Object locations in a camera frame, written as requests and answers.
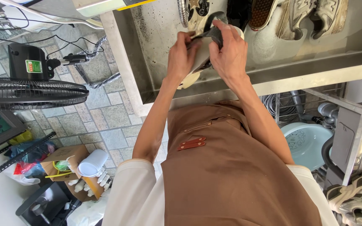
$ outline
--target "shirt sleeve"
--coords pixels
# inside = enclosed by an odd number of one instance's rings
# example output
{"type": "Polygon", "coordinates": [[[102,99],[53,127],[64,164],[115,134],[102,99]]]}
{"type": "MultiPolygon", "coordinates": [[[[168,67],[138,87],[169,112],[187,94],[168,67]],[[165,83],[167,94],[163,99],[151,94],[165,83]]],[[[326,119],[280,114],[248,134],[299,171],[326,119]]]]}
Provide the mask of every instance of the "shirt sleeve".
{"type": "Polygon", "coordinates": [[[318,207],[319,215],[321,216],[322,226],[339,226],[332,210],[329,207],[328,201],[323,194],[318,183],[313,178],[311,171],[307,167],[298,165],[287,165],[290,171],[296,176],[309,197],[318,207]]]}
{"type": "Polygon", "coordinates": [[[152,163],[131,159],[121,163],[113,179],[102,226],[131,226],[156,184],[152,163]]]}

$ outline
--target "tiled floor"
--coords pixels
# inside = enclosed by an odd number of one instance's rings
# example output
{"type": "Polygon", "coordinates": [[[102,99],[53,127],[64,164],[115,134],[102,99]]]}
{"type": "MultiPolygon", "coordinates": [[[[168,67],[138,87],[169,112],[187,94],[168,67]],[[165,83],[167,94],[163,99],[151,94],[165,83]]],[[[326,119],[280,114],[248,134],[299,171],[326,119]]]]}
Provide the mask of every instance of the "tiled floor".
{"type": "MultiPolygon", "coordinates": [[[[58,29],[52,33],[43,31],[40,34],[23,35],[16,38],[15,41],[36,41],[53,34],[57,34],[68,41],[75,41],[82,36],[91,42],[97,42],[99,38],[105,35],[102,30],[93,30],[80,24],[70,32],[63,29],[58,29]]],[[[51,53],[63,46],[64,43],[58,41],[60,40],[49,39],[35,43],[35,45],[42,48],[46,53],[51,53]]],[[[9,76],[6,45],[6,43],[0,44],[0,77],[9,76]]],[[[93,46],[86,45],[82,39],[78,45],[83,48],[93,48],[93,46]]],[[[118,71],[108,41],[103,43],[103,48],[105,49],[104,54],[99,54],[98,57],[84,66],[86,75],[92,82],[101,81],[118,71]]],[[[51,56],[62,58],[71,52],[79,52],[79,49],[69,45],[67,48],[51,54],[51,56]]],[[[73,66],[56,68],[54,79],[85,84],[73,66]]],[[[91,89],[89,86],[87,88],[90,94],[85,103],[54,109],[22,110],[17,111],[17,116],[30,129],[35,138],[42,138],[55,131],[57,135],[53,137],[52,141],[58,147],[85,144],[89,152],[97,148],[107,151],[110,158],[105,163],[105,167],[109,175],[113,177],[118,164],[132,157],[133,146],[144,117],[134,115],[122,79],[115,80],[99,89],[91,89]]],[[[166,128],[162,145],[154,163],[156,177],[161,174],[160,163],[167,156],[167,141],[166,128]]]]}

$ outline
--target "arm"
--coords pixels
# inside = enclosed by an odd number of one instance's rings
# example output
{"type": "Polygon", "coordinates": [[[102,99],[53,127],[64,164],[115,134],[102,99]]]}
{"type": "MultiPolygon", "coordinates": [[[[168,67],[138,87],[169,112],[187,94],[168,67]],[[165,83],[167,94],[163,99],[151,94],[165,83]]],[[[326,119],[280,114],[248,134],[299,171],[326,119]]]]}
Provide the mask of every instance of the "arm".
{"type": "Polygon", "coordinates": [[[178,85],[188,75],[195,60],[200,43],[187,51],[193,33],[179,32],[177,42],[168,53],[167,77],[163,79],[159,94],[139,131],[132,158],[146,159],[153,163],[163,138],[167,113],[178,85]]]}
{"type": "Polygon", "coordinates": [[[222,32],[223,48],[219,50],[216,43],[210,43],[210,61],[241,101],[252,137],[267,146],[285,164],[294,164],[282,131],[262,104],[245,73],[248,44],[232,25],[221,21],[213,21],[213,24],[222,32]]]}

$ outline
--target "white shirt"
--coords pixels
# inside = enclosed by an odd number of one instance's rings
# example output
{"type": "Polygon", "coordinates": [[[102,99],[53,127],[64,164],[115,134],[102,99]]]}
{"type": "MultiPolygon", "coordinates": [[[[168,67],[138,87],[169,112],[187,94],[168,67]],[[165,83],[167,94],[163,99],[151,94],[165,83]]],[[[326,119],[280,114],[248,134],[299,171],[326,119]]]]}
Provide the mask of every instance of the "white shirt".
{"type": "MultiPolygon", "coordinates": [[[[318,207],[322,226],[338,226],[310,170],[287,165],[318,207]]],[[[120,164],[111,187],[102,226],[164,226],[164,181],[156,181],[152,163],[130,159],[120,164]]]]}

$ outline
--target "hand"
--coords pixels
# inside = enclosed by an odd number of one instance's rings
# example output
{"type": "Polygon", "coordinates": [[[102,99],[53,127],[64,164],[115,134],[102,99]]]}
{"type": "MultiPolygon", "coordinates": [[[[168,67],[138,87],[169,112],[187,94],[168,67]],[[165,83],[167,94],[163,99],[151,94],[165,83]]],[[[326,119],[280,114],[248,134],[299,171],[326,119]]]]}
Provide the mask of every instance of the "hand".
{"type": "Polygon", "coordinates": [[[202,42],[195,42],[192,47],[187,50],[186,43],[191,42],[191,36],[195,32],[179,32],[177,35],[177,42],[171,47],[168,53],[168,67],[167,78],[171,83],[178,85],[189,74],[194,64],[196,52],[201,46],[202,42]]]}
{"type": "Polygon", "coordinates": [[[232,25],[222,21],[213,21],[213,25],[222,32],[223,47],[219,49],[215,42],[209,44],[210,62],[224,82],[235,92],[234,89],[242,80],[249,79],[245,73],[248,43],[232,25]]]}

